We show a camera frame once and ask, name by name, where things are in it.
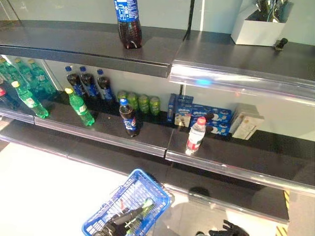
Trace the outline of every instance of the green soda bottle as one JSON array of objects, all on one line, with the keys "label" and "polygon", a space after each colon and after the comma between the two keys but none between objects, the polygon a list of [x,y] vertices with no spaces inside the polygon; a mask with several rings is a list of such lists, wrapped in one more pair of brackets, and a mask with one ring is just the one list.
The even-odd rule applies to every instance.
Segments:
[{"label": "green soda bottle", "polygon": [[3,59],[3,58],[0,59],[0,73],[5,78],[5,80],[7,82],[12,83],[12,82],[14,82],[14,80],[12,79],[12,76],[7,71],[7,69],[4,65],[5,62],[6,62],[5,59]]},{"label": "green soda bottle", "polygon": [[4,67],[6,68],[7,72],[11,76],[11,84],[14,81],[18,81],[22,87],[25,87],[27,89],[31,88],[29,83],[25,81],[25,79],[20,75],[18,70],[13,65],[9,64],[5,59],[2,59],[2,61],[3,61]]},{"label": "green soda bottle", "polygon": [[135,111],[138,111],[139,109],[138,96],[134,92],[130,92],[128,94],[128,102]]},{"label": "green soda bottle", "polygon": [[33,91],[38,91],[38,81],[33,76],[31,69],[25,65],[20,59],[15,59],[15,63],[19,67],[20,73],[23,75],[23,77],[26,79],[26,81],[30,84],[31,89]]},{"label": "green soda bottle", "polygon": [[88,126],[94,124],[95,120],[87,109],[87,106],[85,105],[83,99],[80,96],[76,95],[70,88],[65,88],[65,92],[69,95],[70,105],[80,116],[84,125]]},{"label": "green soda bottle", "polygon": [[31,108],[35,114],[40,118],[48,117],[48,111],[42,106],[42,104],[34,97],[31,91],[27,90],[25,87],[20,86],[18,81],[14,81],[12,86],[16,89],[19,98]]},{"label": "green soda bottle", "polygon": [[150,111],[150,104],[149,104],[149,97],[145,94],[139,97],[139,107],[140,111],[144,114],[149,113]]},{"label": "green soda bottle", "polygon": [[150,111],[153,116],[157,116],[160,111],[160,101],[158,97],[152,97],[150,99]]},{"label": "green soda bottle", "polygon": [[50,83],[50,79],[47,76],[46,72],[35,63],[33,59],[28,60],[28,63],[31,65],[31,69],[35,79],[39,83],[39,89],[44,89],[46,93],[53,94],[56,92],[56,89]]}]

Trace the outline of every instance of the blue label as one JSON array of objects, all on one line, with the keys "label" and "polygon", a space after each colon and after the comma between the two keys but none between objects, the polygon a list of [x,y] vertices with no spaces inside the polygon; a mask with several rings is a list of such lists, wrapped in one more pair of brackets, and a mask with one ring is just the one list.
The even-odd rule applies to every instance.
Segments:
[{"label": "blue label", "polygon": [[104,89],[104,97],[106,100],[113,100],[113,94],[110,88]]},{"label": "blue label", "polygon": [[133,119],[124,119],[124,124],[127,130],[136,131],[136,117]]},{"label": "blue label", "polygon": [[98,90],[95,85],[86,86],[91,97],[96,97],[98,95]]},{"label": "blue label", "polygon": [[137,0],[114,0],[117,19],[120,22],[132,22],[138,19]]},{"label": "blue label", "polygon": [[83,94],[85,94],[85,90],[82,85],[74,85],[73,89],[75,93],[79,96],[82,96]]}]

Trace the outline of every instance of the small white bottle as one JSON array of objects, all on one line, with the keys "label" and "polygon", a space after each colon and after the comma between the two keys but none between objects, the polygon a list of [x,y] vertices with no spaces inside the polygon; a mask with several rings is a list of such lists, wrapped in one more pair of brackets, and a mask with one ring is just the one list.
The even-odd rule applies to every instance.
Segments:
[{"label": "small white bottle", "polygon": [[205,136],[205,133],[206,119],[204,117],[200,117],[190,129],[188,141],[186,144],[187,155],[191,155],[199,149],[200,143]]}]

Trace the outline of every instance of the dark shelf surface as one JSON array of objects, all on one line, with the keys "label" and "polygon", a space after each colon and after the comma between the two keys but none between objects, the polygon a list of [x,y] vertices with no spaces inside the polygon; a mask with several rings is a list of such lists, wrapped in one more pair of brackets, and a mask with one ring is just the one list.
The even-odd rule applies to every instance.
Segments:
[{"label": "dark shelf surface", "polygon": [[127,50],[116,24],[21,21],[1,28],[4,55],[106,67],[166,78],[185,30],[142,27],[142,48]]},{"label": "dark shelf surface", "polygon": [[27,145],[79,161],[129,175],[140,168],[158,181],[191,190],[203,187],[208,196],[224,202],[232,209],[243,211],[280,223],[288,222],[284,193],[258,184],[214,174],[162,158],[80,138],[56,130],[14,120],[0,131],[0,139]]},{"label": "dark shelf surface", "polygon": [[[35,117],[36,125],[55,129],[84,138],[108,143],[131,150],[141,151],[155,156],[164,157],[173,129],[165,126],[166,120],[161,117],[151,122],[142,122],[140,134],[131,138],[127,133],[122,118],[118,115],[118,107],[113,113],[92,112],[95,123],[85,126],[73,108],[68,105],[68,95],[61,93],[52,101],[44,101],[43,105],[50,115],[46,119]],[[88,108],[100,107],[101,104],[87,103]]]},{"label": "dark shelf surface", "polygon": [[256,131],[248,140],[206,135],[185,154],[188,131],[174,130],[166,159],[280,189],[315,194],[315,142]]},{"label": "dark shelf surface", "polygon": [[259,77],[261,72],[266,79],[280,75],[315,81],[315,46],[298,43],[288,42],[277,54],[272,47],[236,45],[230,34],[191,31],[175,60],[249,76]]}]

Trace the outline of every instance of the cardboard box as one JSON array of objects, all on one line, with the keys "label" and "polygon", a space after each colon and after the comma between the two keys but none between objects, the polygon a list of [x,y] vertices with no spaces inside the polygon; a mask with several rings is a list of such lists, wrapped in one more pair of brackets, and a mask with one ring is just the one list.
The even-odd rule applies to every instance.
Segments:
[{"label": "cardboard box", "polygon": [[278,40],[285,23],[248,20],[257,10],[252,5],[238,15],[231,35],[236,44],[273,46]]}]

